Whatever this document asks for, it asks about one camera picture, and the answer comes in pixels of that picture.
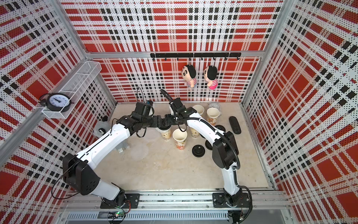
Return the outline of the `translucent leak-proof paper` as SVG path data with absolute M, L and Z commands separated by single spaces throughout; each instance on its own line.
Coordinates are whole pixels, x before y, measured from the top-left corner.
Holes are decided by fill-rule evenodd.
M 171 127 L 170 126 L 166 126 L 166 127 L 157 127 L 156 130 L 160 133 L 165 133 L 167 131 L 170 131 Z

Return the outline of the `black cup lid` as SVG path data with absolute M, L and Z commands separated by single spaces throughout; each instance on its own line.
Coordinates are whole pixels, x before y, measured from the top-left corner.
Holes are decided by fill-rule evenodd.
M 171 126 L 162 126 L 162 127 L 160 127 L 159 129 L 160 130 L 168 130 L 168 129 L 170 129 L 171 128 Z

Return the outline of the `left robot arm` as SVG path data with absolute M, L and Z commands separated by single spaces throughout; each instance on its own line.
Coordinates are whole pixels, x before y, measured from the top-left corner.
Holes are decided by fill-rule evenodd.
M 114 119 L 110 130 L 86 149 L 76 155 L 67 154 L 62 161 L 63 181 L 81 195 L 96 195 L 115 200 L 121 189 L 95 173 L 98 164 L 120 143 L 134 133 L 148 127 L 168 127 L 173 112 L 161 117 L 155 115 L 151 104 L 138 102 L 130 115 Z

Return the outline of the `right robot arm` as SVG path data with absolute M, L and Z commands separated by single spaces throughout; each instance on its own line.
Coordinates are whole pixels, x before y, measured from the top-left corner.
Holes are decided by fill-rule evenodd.
M 222 169 L 224 193 L 227 203 L 234 205 L 242 198 L 242 187 L 239 186 L 236 171 L 240 169 L 238 148 L 234 135 L 211 125 L 192 107 L 186 108 L 180 98 L 169 100 L 172 115 L 168 125 L 186 124 L 199 132 L 212 146 L 212 159 Z

